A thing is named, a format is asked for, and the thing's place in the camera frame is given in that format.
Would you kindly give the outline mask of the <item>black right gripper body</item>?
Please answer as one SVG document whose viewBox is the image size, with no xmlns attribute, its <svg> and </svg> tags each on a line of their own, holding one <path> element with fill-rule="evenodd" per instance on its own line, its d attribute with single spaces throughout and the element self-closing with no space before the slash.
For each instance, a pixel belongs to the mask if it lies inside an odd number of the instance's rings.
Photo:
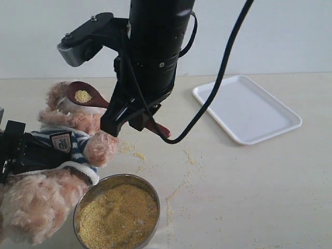
<svg viewBox="0 0 332 249">
<path fill-rule="evenodd" d="M 186 30 L 185 25 L 118 29 L 113 114 L 141 114 L 145 108 L 155 113 L 159 109 L 173 90 Z"/>
</svg>

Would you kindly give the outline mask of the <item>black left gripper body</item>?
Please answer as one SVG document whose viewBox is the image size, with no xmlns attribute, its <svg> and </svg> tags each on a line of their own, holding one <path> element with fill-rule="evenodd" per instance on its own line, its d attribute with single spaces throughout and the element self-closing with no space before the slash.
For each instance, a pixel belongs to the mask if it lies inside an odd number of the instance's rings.
<svg viewBox="0 0 332 249">
<path fill-rule="evenodd" d="M 9 120 L 1 133 L 1 184 L 5 184 L 21 150 L 21 142 L 25 131 L 25 123 Z"/>
</svg>

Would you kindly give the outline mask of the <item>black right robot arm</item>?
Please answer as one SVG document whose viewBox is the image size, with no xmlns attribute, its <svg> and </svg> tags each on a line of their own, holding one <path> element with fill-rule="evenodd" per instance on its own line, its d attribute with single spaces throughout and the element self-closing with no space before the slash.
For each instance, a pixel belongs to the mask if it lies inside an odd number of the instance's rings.
<svg viewBox="0 0 332 249">
<path fill-rule="evenodd" d="M 117 137 L 124 123 L 142 131 L 174 88 L 177 61 L 191 48 L 182 46 L 194 1 L 131 1 L 127 29 L 120 32 L 114 60 L 117 83 L 100 127 Z"/>
</svg>

